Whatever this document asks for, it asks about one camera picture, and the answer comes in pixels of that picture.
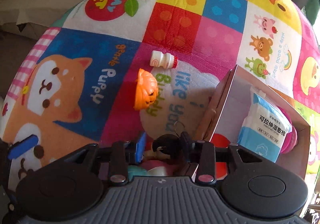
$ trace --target pink gingham pattern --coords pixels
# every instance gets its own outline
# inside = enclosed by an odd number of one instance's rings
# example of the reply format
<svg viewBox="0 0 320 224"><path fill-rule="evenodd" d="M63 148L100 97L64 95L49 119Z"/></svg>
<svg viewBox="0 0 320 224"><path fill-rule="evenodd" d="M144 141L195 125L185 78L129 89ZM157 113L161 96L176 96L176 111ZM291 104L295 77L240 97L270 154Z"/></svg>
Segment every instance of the pink gingham pattern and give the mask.
<svg viewBox="0 0 320 224"><path fill-rule="evenodd" d="M20 68L18 69L18 72L8 90L7 96L13 98L14 100L18 99L20 93L22 92L22 88L24 87L25 82L27 81L30 73L35 67L37 61L50 45L52 40L60 32L60 30L61 28L59 27L51 27L47 31L45 31L45 33L37 41L36 45L34 45L32 50L29 52L28 56L25 58Z"/></svg>

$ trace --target green cloth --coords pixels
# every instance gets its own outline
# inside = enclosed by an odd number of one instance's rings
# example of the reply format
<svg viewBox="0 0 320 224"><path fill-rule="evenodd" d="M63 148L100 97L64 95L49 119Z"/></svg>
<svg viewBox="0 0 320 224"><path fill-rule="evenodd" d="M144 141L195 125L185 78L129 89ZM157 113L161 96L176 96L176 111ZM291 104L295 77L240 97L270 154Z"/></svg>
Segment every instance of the green cloth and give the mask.
<svg viewBox="0 0 320 224"><path fill-rule="evenodd" d="M312 26L315 24L319 10L320 0L309 0L305 6L306 16Z"/></svg>

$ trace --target keychain ring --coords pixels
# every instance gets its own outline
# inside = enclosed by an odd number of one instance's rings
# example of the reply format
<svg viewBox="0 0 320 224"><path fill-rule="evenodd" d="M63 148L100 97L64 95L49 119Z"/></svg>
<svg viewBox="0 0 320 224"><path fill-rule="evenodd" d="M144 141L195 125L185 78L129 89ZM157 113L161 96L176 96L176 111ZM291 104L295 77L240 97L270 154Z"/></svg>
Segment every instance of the keychain ring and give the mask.
<svg viewBox="0 0 320 224"><path fill-rule="evenodd" d="M179 137L179 135L178 135L178 133L177 133L177 123L180 123L180 124L182 124L182 126L183 126L183 130L184 129L186 129L186 127L184 126L184 124L182 123L182 122L180 122L180 121L176 121L175 123L174 123L174 132L176 133L176 135Z"/></svg>

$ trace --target blue square with blue dots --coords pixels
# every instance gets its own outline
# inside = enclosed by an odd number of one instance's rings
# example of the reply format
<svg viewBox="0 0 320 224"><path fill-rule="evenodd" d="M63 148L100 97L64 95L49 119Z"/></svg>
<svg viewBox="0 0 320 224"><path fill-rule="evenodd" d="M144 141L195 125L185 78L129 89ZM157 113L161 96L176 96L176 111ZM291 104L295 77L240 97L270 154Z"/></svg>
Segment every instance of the blue square with blue dots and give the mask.
<svg viewBox="0 0 320 224"><path fill-rule="evenodd" d="M246 14L246 0L206 0L202 16L243 33Z"/></svg>

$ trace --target screw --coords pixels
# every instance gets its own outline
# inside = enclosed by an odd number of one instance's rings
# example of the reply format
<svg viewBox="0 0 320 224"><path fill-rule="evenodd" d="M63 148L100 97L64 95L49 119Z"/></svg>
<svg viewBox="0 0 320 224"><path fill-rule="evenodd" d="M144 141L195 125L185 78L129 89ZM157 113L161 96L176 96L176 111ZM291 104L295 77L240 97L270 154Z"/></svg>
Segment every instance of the screw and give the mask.
<svg viewBox="0 0 320 224"><path fill-rule="evenodd" d="M209 175L209 174L203 174L203 175L200 175L200 176L198 177L198 180L199 180L200 182L206 182L206 183L208 183L208 182L212 182L212 181L214 180L214 178L213 178L211 175Z"/></svg>
<svg viewBox="0 0 320 224"><path fill-rule="evenodd" d="M121 183L121 182L124 182L126 178L121 174L117 174L117 175L112 175L110 177L110 180L115 183Z"/></svg>

